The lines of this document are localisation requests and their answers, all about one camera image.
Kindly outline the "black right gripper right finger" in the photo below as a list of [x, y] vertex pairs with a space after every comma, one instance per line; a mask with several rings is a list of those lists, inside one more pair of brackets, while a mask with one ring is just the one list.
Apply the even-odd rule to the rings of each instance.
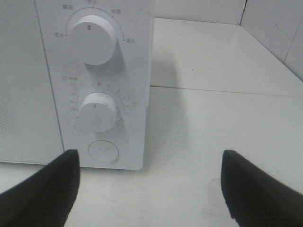
[[221, 167], [225, 203], [240, 227], [301, 227], [303, 196], [268, 175], [234, 150]]

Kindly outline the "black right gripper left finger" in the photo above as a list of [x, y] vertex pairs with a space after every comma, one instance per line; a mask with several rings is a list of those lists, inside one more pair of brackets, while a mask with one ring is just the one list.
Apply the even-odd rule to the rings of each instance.
[[63, 227], [77, 198], [79, 185], [79, 153], [70, 149], [1, 193], [0, 225]]

